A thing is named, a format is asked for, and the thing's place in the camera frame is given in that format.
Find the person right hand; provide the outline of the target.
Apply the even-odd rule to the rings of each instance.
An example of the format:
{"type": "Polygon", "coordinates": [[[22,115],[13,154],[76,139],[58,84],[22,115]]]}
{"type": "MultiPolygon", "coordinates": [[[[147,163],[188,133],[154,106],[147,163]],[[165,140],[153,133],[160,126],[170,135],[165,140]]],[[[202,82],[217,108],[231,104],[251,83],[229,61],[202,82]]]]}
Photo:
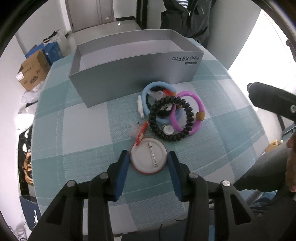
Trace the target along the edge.
{"type": "Polygon", "coordinates": [[[295,134],[293,134],[290,139],[287,141],[287,147],[290,150],[287,167],[285,173],[285,183],[291,192],[296,190],[296,154],[295,154],[295,134]]]}

